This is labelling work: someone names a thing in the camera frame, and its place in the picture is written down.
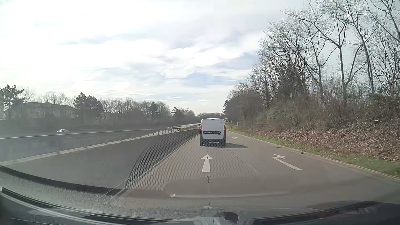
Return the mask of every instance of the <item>car dashboard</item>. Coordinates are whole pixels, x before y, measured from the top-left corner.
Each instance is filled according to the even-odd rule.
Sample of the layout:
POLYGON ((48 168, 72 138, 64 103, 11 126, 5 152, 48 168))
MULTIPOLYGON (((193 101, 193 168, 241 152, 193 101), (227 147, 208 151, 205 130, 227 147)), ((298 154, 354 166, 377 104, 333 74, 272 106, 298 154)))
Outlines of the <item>car dashboard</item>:
POLYGON ((188 219, 135 218, 46 203, 2 188, 2 225, 269 225, 269 224, 400 224, 400 205, 381 202, 351 202, 324 209, 291 210, 272 215, 262 209, 200 209, 188 219))

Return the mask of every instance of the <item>silver car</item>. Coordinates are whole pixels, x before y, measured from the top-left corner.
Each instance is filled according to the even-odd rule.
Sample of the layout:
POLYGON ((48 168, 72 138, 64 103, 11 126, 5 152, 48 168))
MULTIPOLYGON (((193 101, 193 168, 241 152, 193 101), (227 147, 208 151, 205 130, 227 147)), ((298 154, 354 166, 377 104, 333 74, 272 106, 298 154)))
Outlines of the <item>silver car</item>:
POLYGON ((60 129, 60 130, 57 131, 57 133, 63 133, 63 132, 69 132, 69 131, 66 130, 66 129, 60 129))

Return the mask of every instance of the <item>windshield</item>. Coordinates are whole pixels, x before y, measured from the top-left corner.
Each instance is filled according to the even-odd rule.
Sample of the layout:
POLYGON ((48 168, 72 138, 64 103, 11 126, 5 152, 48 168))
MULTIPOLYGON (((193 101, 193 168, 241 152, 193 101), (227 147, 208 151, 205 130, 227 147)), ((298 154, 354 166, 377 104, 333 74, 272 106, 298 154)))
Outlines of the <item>windshield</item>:
POLYGON ((0 187, 238 224, 397 204, 399 13, 395 0, 0 1, 0 187))

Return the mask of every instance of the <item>dry leaves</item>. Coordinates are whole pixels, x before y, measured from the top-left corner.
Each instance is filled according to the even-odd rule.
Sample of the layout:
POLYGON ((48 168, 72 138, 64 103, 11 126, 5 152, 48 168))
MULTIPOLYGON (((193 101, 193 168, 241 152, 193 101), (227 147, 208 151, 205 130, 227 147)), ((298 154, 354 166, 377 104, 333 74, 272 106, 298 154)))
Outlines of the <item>dry leaves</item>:
POLYGON ((400 139, 395 129, 374 129, 350 126, 332 131, 283 129, 268 127, 242 127, 243 131, 290 142, 319 147, 325 151, 356 153, 376 159, 400 162, 400 139))

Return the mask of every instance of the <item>white arrow road marking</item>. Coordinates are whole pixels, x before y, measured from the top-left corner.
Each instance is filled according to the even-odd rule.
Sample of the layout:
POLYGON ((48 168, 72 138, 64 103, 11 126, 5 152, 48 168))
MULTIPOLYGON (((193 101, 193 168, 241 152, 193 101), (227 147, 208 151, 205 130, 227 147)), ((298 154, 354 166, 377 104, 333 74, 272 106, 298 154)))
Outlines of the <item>white arrow road marking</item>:
POLYGON ((285 156, 277 155, 277 154, 273 154, 273 155, 276 155, 275 157, 273 157, 273 159, 275 159, 276 161, 281 162, 281 163, 285 164, 286 166, 288 166, 288 167, 290 167, 290 168, 292 168, 292 169, 295 169, 295 170, 302 170, 302 169, 300 169, 300 168, 298 168, 298 167, 293 166, 292 164, 289 164, 289 163, 284 162, 284 161, 282 161, 282 160, 279 159, 279 158, 281 158, 281 159, 286 159, 285 156))
POLYGON ((203 169, 201 170, 202 172, 211 172, 210 170, 210 161, 209 159, 212 159, 211 156, 206 154, 203 158, 204 159, 204 164, 203 164, 203 169))

